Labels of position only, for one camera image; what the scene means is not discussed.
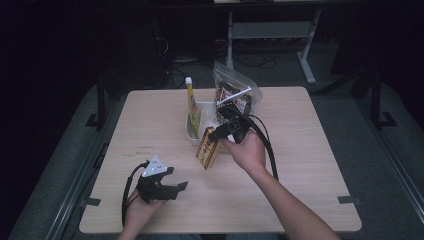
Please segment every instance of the black cable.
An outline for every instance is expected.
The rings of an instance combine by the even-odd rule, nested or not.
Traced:
[[[145,163],[142,163],[140,165],[138,165],[133,172],[131,173],[131,175],[128,177],[127,179],[127,184],[125,185],[125,190],[124,190],[124,194],[122,196],[122,207],[121,207],[121,213],[122,213],[122,226],[125,225],[125,217],[126,217],[126,213],[127,213],[127,207],[129,204],[127,204],[128,202],[128,193],[130,191],[130,187],[131,187],[131,183],[134,177],[134,174],[138,171],[138,169],[140,169],[141,167],[146,168],[147,165],[149,164],[149,161],[146,161]]]
[[[261,140],[262,140],[262,142],[263,142],[263,144],[264,144],[264,146],[265,146],[265,148],[268,152],[269,161],[271,163],[272,175],[274,176],[275,179],[279,180],[278,179],[277,166],[275,164],[274,151],[272,150],[271,142],[268,141],[268,139],[263,134],[262,130],[248,116],[246,116],[246,115],[242,114],[240,111],[232,109],[232,108],[228,108],[228,110],[230,110],[231,112],[233,112],[237,116],[245,119],[249,123],[249,125],[253,128],[253,130],[255,130],[255,132],[259,135],[259,137],[261,138]]]
[[[247,115],[247,116],[256,118],[262,124],[262,126],[264,127],[264,130],[265,130],[265,133],[266,133],[266,138],[268,139],[268,142],[270,142],[268,130],[266,129],[264,122],[262,122],[262,120],[260,118],[256,117],[255,115]]]
[[[138,197],[140,196],[140,194],[137,194],[137,196],[135,196],[133,199],[131,199],[131,201],[127,204],[127,208],[131,205],[132,202],[134,202],[134,200],[136,200]]]

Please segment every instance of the wrist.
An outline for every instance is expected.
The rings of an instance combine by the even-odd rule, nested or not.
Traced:
[[[263,178],[264,176],[270,175],[268,170],[262,166],[256,169],[249,169],[246,172],[254,181]]]

